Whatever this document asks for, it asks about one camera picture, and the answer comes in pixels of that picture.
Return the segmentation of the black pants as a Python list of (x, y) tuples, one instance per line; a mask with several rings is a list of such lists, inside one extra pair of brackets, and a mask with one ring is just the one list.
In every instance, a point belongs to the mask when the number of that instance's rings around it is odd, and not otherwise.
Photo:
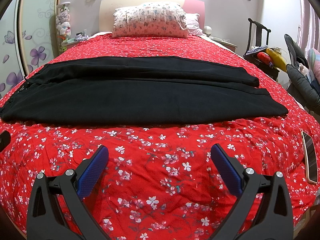
[(175, 56), (45, 65), (1, 108), (5, 122), (105, 126), (206, 124), (287, 115), (242, 67)]

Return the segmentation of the smartphone with gold case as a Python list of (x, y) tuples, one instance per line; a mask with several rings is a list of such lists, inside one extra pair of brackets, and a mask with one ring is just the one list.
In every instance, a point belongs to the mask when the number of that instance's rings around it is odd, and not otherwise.
[(315, 146), (312, 137), (302, 131), (306, 179), (310, 184), (318, 183), (318, 167)]

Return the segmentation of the wardrobe with purple flowers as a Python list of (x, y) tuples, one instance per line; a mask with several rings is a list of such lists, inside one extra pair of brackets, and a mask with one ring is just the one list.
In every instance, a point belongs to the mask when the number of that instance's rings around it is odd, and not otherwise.
[(1, 17), (1, 97), (59, 55), (57, 0), (12, 0)]

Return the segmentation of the left nightstand with clutter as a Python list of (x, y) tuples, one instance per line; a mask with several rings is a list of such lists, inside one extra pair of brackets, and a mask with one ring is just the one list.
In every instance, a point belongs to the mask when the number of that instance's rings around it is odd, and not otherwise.
[(69, 48), (76, 46), (79, 42), (85, 41), (88, 38), (89, 36), (87, 35), (87, 29), (84, 29), (82, 32), (76, 33), (74, 38), (62, 41), (60, 51), (64, 53)]

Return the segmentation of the stuffed toy stack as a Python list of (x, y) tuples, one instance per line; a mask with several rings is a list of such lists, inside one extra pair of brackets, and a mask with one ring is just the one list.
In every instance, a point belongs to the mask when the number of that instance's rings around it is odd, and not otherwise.
[(68, 40), (71, 36), (71, 24), (69, 5), (70, 2), (63, 2), (56, 7), (56, 30), (57, 37), (61, 40)]

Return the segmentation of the yellow toy on chair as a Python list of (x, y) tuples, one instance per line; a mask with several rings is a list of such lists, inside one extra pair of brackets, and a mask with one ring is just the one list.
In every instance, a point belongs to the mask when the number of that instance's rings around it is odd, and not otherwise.
[(272, 59), (273, 61), (273, 65), (282, 70), (283, 72), (287, 72), (287, 63), (285, 58), (281, 55), (281, 53), (277, 52), (276, 50), (272, 49), (272, 48), (266, 48), (265, 51), (269, 57)]

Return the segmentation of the red item on chair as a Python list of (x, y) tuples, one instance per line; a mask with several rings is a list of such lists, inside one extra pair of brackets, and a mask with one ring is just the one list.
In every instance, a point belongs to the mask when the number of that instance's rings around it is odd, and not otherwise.
[(267, 53), (261, 51), (261, 52), (257, 53), (257, 58), (262, 63), (267, 64), (268, 66), (273, 66), (273, 61)]

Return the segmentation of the black wooden chair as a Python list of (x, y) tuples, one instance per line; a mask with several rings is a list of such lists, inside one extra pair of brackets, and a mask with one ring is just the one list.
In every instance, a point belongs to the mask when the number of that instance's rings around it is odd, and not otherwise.
[[(248, 32), (248, 43), (246, 51), (243, 55), (243, 58), (248, 62), (254, 64), (260, 70), (262, 70), (266, 75), (272, 78), (274, 81), (277, 80), (279, 75), (279, 70), (274, 67), (274, 64), (271, 59), (260, 59), (258, 57), (259, 53), (265, 53), (268, 48), (269, 42), (269, 34), (271, 33), (271, 29), (268, 29), (263, 24), (248, 18), (249, 21), (249, 32)], [(255, 45), (254, 48), (251, 48), (251, 36), (252, 36), (252, 26), (255, 25)], [(266, 31), (266, 43), (262, 44), (262, 32)]]

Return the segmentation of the beige pink headboard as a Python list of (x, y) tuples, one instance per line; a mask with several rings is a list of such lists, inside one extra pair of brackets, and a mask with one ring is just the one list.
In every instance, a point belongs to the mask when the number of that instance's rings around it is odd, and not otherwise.
[(201, 0), (102, 0), (99, 9), (99, 31), (112, 31), (114, 23), (113, 14), (117, 8), (156, 2), (176, 3), (186, 13), (198, 13), (200, 15), (200, 28), (204, 28), (205, 2)]

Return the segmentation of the right nightstand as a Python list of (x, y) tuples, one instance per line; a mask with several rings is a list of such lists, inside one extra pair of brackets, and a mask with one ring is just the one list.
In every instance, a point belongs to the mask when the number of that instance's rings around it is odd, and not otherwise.
[(232, 52), (235, 52), (238, 47), (237, 45), (234, 45), (231, 42), (224, 41), (224, 40), (217, 38), (217, 37), (210, 36), (209, 38), (211, 40), (221, 44), (222, 46), (226, 47), (227, 49), (231, 50)]

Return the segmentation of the round white lamp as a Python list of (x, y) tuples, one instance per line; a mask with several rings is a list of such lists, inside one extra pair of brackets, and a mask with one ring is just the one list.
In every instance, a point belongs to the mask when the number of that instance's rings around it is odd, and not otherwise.
[(203, 33), (204, 35), (206, 35), (207, 37), (210, 37), (212, 34), (212, 28), (208, 25), (204, 26), (203, 28)]

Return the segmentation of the floral white pillow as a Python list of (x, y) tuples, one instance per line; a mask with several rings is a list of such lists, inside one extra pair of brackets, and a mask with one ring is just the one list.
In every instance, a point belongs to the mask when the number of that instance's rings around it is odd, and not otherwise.
[(149, 3), (117, 8), (113, 14), (113, 37), (167, 36), (187, 38), (185, 11), (175, 3)]

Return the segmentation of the pink pillow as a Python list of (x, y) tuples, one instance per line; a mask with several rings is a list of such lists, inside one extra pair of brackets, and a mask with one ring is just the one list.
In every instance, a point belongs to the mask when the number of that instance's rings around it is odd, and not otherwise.
[(200, 19), (200, 15), (198, 13), (185, 14), (185, 22), (187, 24), (190, 35), (196, 35), (196, 36), (203, 35), (202, 29), (200, 28), (199, 19)]

